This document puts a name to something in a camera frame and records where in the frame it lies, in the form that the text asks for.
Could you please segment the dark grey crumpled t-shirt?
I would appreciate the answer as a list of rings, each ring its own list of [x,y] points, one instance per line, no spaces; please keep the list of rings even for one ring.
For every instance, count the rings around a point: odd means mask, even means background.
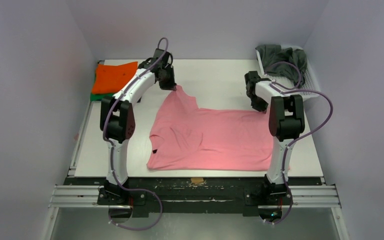
[[[307,70],[307,54],[303,49],[286,47],[279,44],[263,44],[255,48],[259,54],[263,73],[274,77],[285,77],[296,88],[305,84],[304,73]]]

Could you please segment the orange folded t-shirt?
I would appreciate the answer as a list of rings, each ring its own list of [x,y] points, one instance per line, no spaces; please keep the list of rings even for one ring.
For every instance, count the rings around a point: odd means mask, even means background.
[[[137,61],[121,65],[98,64],[91,93],[95,95],[117,93],[135,76],[137,69]]]

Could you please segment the pink t-shirt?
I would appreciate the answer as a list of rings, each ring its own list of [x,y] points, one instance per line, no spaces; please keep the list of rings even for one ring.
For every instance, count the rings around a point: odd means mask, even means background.
[[[273,137],[268,115],[201,108],[177,86],[163,101],[150,130],[150,170],[267,171]]]

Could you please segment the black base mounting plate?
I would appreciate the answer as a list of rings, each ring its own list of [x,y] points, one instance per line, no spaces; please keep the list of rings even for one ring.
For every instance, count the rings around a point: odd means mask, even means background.
[[[261,214],[258,206],[289,205],[298,199],[296,193],[271,194],[261,177],[204,178],[194,183],[190,178],[131,177],[124,189],[104,178],[66,178],[66,186],[92,186],[96,205],[129,206],[134,217],[149,213],[238,214],[245,217]]]

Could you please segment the green folded t-shirt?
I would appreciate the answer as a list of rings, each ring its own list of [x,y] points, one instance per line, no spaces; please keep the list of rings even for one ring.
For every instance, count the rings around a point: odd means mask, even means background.
[[[97,82],[97,71],[95,70],[94,72],[94,82],[93,82],[93,85],[95,85],[95,83]],[[104,97],[107,97],[107,96],[113,96],[114,93],[90,93],[89,95],[89,100],[91,102],[96,102],[96,101],[101,101]]]

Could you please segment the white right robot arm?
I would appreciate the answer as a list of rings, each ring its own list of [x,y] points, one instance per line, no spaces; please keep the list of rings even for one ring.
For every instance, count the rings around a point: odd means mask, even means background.
[[[294,140],[305,130],[303,98],[300,94],[282,93],[268,78],[257,71],[244,75],[246,95],[251,107],[268,115],[268,129],[273,136],[271,162],[260,196],[268,204],[288,193],[288,168]]]

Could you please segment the aluminium frame rail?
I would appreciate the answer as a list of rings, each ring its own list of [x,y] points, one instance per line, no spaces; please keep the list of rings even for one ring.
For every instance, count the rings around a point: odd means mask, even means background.
[[[290,187],[295,208],[340,208],[341,202],[335,186],[293,185]],[[48,206],[50,208],[119,208],[128,209],[131,204],[99,204],[99,191],[93,185],[57,185]]]

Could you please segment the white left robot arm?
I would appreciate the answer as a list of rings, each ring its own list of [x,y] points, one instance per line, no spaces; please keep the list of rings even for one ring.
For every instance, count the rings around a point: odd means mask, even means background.
[[[104,188],[118,205],[126,203],[129,191],[124,186],[127,173],[127,149],[136,129],[135,105],[154,84],[160,89],[175,91],[173,56],[157,48],[152,57],[138,65],[132,79],[113,96],[104,97],[100,104],[100,129],[108,145],[108,174]]]

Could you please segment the brown tape piece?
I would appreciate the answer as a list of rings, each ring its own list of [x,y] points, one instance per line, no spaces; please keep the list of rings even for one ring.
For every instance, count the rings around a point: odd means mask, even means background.
[[[205,179],[203,177],[191,177],[190,183],[192,185],[203,185],[205,183]]]

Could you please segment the white plastic basket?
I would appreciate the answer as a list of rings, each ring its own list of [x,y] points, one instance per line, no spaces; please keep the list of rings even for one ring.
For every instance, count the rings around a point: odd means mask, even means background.
[[[282,48],[289,48],[289,47],[292,47],[294,49],[302,49],[304,50],[302,47],[300,46],[295,46],[295,45],[286,45],[286,44],[279,44],[280,46],[282,46]],[[258,59],[260,55],[257,53],[256,51],[256,59],[257,59],[257,62],[258,62],[258,65],[259,65],[259,68],[260,68],[260,72],[262,74],[262,76],[264,78],[269,78],[287,88],[294,88],[294,84],[292,83],[291,80],[289,80],[288,78],[286,77],[281,77],[281,76],[271,76],[271,75],[268,75],[268,74],[265,74],[263,73],[263,67],[262,67],[262,63],[261,61]],[[308,89],[308,90],[317,90],[319,91],[320,90],[320,86],[319,86],[319,83],[318,81],[316,80],[316,77],[315,77],[315,74],[314,74],[314,71],[312,69],[312,66],[311,66],[311,62],[307,56],[307,70],[305,71],[304,73],[304,79],[305,79],[305,84],[302,86],[302,87],[299,87],[297,89]]]

